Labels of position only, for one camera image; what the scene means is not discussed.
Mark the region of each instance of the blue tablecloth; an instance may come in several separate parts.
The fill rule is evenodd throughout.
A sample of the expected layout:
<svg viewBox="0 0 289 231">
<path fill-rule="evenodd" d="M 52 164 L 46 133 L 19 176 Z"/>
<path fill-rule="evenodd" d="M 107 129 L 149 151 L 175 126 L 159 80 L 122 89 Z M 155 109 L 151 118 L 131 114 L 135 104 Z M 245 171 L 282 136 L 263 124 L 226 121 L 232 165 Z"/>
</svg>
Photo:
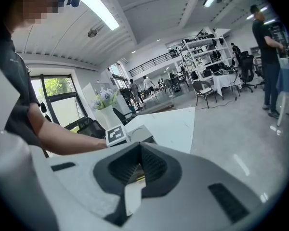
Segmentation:
<svg viewBox="0 0 289 231">
<path fill-rule="evenodd" d="M 276 88 L 278 93 L 289 92 L 289 64 L 281 66 Z"/>
</svg>

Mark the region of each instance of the man in black shirt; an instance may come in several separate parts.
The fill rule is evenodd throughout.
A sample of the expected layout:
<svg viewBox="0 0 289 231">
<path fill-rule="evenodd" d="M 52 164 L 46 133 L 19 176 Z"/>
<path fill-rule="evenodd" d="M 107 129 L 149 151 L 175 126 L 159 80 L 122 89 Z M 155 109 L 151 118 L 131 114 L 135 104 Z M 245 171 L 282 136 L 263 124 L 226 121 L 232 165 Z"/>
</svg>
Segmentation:
<svg viewBox="0 0 289 231">
<path fill-rule="evenodd" d="M 29 145 L 55 154 L 76 154 L 106 148 L 106 141 L 72 133 L 49 122 L 39 110 L 28 69 L 15 53 L 11 34 L 23 25 L 34 23 L 46 13 L 57 10 L 58 0 L 13 0 L 0 25 L 0 69 L 20 97 L 5 129 L 19 135 Z"/>
<path fill-rule="evenodd" d="M 232 46 L 232 50 L 233 52 L 236 54 L 236 58 L 237 58 L 237 61 L 239 62 L 240 64 L 240 54 L 241 54 L 241 50 L 238 46 L 236 46 L 234 43 L 231 43 L 231 46 Z"/>
<path fill-rule="evenodd" d="M 252 25 L 252 32 L 261 51 L 261 61 L 265 75 L 263 109 L 269 110 L 269 116 L 278 119 L 279 113 L 276 111 L 276 101 L 278 96 L 276 84 L 280 65 L 276 49 L 279 48 L 281 51 L 283 51 L 284 47 L 282 44 L 272 39 L 272 35 L 267 25 L 264 24 L 264 15 L 259 10 L 257 5 L 252 5 L 250 7 L 250 12 L 255 18 Z"/>
</svg>

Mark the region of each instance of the shoe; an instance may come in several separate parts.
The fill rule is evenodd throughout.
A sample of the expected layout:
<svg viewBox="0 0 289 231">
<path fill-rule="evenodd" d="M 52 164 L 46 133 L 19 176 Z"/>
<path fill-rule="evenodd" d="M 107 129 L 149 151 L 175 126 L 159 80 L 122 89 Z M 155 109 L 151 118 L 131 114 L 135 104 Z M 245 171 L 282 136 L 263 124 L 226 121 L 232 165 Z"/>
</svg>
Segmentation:
<svg viewBox="0 0 289 231">
<path fill-rule="evenodd" d="M 269 106 L 269 105 L 266 105 L 266 104 L 264 104 L 264 105 L 262 106 L 262 109 L 264 109 L 264 110 L 269 110 L 269 109 L 270 109 L 270 106 Z"/>
<path fill-rule="evenodd" d="M 274 118 L 276 118 L 276 119 L 279 118 L 279 113 L 278 113 L 277 111 L 269 111 L 268 115 L 269 115 L 270 117 L 274 117 Z"/>
</svg>

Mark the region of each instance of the floor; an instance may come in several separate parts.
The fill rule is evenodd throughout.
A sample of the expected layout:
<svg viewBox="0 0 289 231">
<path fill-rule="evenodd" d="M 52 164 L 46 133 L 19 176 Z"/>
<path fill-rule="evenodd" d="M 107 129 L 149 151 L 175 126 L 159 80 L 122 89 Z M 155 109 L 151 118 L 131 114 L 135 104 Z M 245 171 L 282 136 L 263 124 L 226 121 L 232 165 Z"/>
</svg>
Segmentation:
<svg viewBox="0 0 289 231">
<path fill-rule="evenodd" d="M 191 154 L 204 157 L 251 187 L 263 202 L 279 193 L 289 177 L 289 115 L 280 127 L 277 120 L 262 109 L 264 91 L 261 86 L 238 92 L 224 90 L 224 101 L 217 95 L 196 97 L 191 87 L 170 98 L 169 92 L 145 101 L 144 109 L 169 103 L 175 108 L 194 106 L 195 127 Z"/>
</svg>

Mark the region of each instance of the concrete floor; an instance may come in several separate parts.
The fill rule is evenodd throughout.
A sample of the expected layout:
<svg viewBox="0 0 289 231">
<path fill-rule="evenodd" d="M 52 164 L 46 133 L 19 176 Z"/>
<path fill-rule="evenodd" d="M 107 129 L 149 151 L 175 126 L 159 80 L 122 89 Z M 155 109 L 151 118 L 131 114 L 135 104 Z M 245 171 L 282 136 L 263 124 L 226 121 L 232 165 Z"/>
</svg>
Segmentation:
<svg viewBox="0 0 289 231">
<path fill-rule="evenodd" d="M 289 115 L 277 127 L 277 120 L 262 109 L 264 91 L 261 87 L 253 89 L 254 93 L 244 89 L 241 97 L 238 92 L 225 89 L 224 101 L 217 94 L 216 103 L 211 95 L 208 98 L 210 109 L 207 109 L 201 97 L 196 106 L 191 87 L 181 86 L 183 91 L 174 98 L 169 98 L 167 91 L 167 95 L 160 92 L 157 98 L 147 99 L 145 109 L 170 103 L 177 109 L 194 106 L 191 154 L 216 163 L 251 187 L 263 202 L 279 193 L 289 177 Z"/>
</svg>

